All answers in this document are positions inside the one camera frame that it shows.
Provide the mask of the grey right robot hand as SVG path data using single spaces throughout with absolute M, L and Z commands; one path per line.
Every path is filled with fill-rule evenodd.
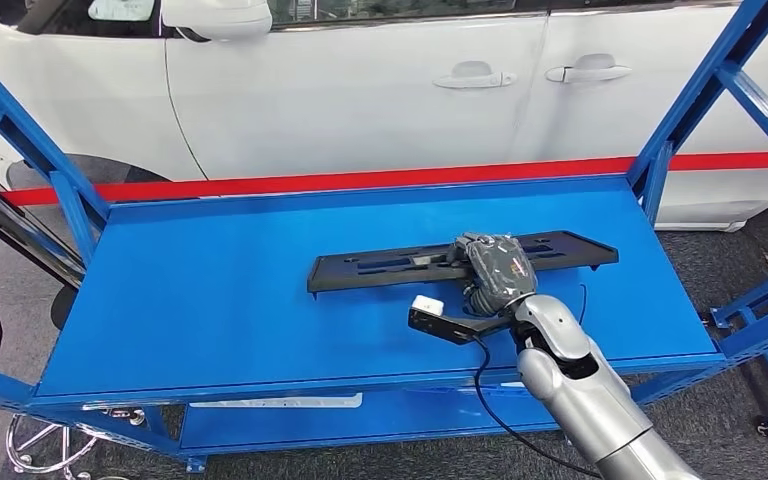
M 446 258 L 471 269 L 471 297 L 496 309 L 536 292 L 534 267 L 520 242 L 510 235 L 465 232 L 450 245 Z

